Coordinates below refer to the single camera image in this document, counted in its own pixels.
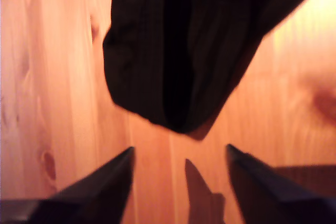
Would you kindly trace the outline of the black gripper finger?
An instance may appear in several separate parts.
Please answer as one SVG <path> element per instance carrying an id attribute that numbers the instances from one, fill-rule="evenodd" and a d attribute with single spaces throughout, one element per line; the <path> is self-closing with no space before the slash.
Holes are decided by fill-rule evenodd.
<path id="1" fill-rule="evenodd" d="M 120 223 L 133 182 L 134 147 L 43 200 L 32 223 Z"/>
<path id="2" fill-rule="evenodd" d="M 227 164 L 245 223 L 335 223 L 335 197 L 305 189 L 232 144 Z"/>

